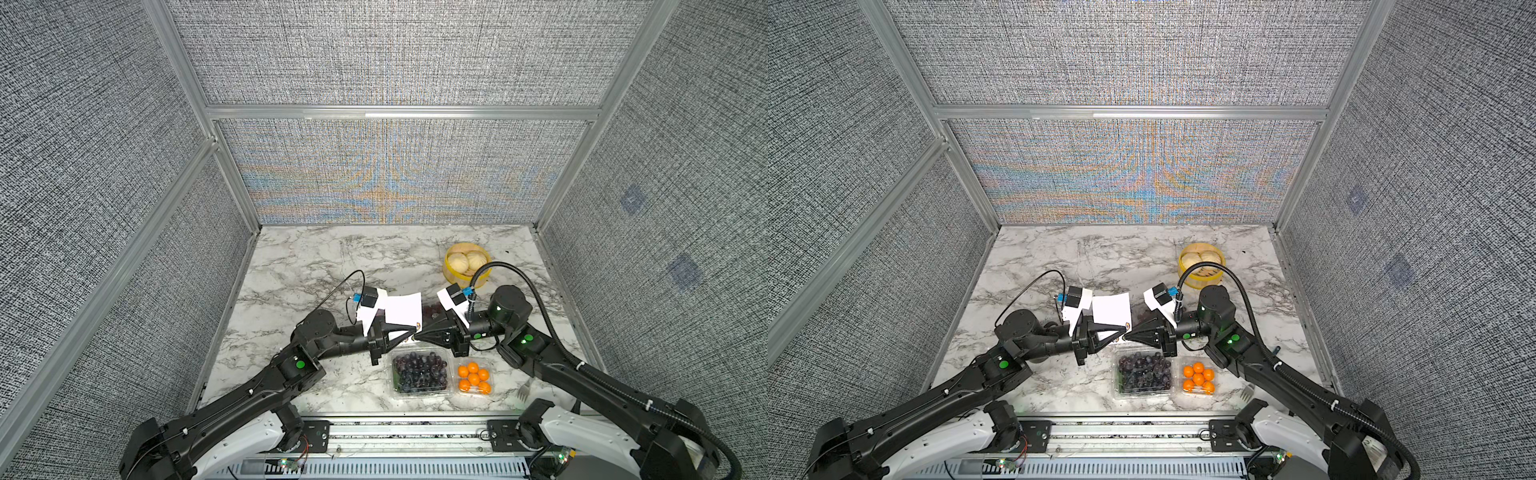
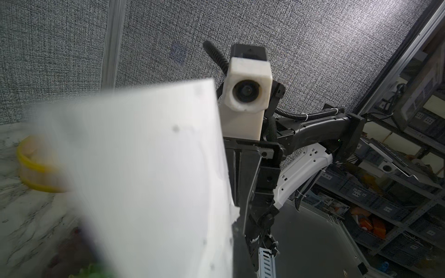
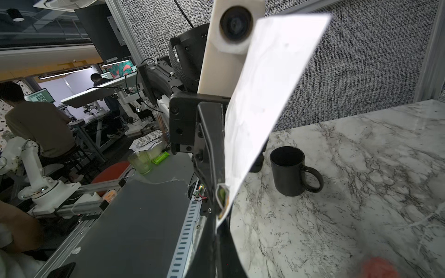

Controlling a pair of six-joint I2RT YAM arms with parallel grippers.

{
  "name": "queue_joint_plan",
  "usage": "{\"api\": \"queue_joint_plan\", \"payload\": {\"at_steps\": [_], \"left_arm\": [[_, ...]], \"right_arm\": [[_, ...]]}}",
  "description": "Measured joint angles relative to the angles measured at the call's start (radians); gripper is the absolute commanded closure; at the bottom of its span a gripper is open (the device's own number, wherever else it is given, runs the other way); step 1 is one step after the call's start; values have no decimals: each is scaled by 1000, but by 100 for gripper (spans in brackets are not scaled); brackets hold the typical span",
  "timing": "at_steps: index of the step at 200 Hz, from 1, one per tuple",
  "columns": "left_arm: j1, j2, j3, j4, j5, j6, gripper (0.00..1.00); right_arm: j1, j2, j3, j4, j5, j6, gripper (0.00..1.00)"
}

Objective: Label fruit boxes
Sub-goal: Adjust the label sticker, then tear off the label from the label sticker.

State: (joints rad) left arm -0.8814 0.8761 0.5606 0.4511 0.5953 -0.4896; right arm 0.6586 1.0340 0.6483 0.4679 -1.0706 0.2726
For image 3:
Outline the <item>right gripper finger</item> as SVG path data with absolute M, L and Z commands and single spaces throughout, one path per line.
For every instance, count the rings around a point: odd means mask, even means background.
M 230 231 L 231 215 L 216 228 L 209 216 L 202 229 L 195 255 L 185 274 L 187 278 L 245 278 L 247 276 Z

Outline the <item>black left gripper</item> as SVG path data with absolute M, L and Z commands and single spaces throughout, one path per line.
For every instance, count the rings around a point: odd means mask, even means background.
M 222 215 L 217 184 L 225 183 L 224 126 L 229 97 L 177 92 L 170 99 L 172 153 L 191 154 L 214 215 Z

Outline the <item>white sticker sheet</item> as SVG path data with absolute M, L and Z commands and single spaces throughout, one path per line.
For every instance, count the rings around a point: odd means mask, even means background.
M 216 227 L 227 218 L 240 187 L 331 21 L 328 13 L 270 16 L 253 32 L 225 120 L 225 190 Z

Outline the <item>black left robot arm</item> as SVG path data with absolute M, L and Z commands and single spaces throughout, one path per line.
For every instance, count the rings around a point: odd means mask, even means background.
M 191 154 L 198 177 L 209 186 L 218 219 L 230 211 L 224 177 L 226 111 L 239 78 L 236 58 L 210 24 L 169 42 L 170 53 L 138 66 L 150 104 L 165 105 L 161 130 L 172 153 Z

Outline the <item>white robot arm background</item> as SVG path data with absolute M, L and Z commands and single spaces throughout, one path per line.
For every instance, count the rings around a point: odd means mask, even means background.
M 38 156 L 38 145 L 22 137 L 7 142 L 1 154 L 1 175 L 24 166 L 30 185 L 17 194 L 20 200 L 31 199 L 35 206 L 29 211 L 32 216 L 50 215 L 78 189 L 80 183 L 64 183 L 44 176 L 44 168 Z

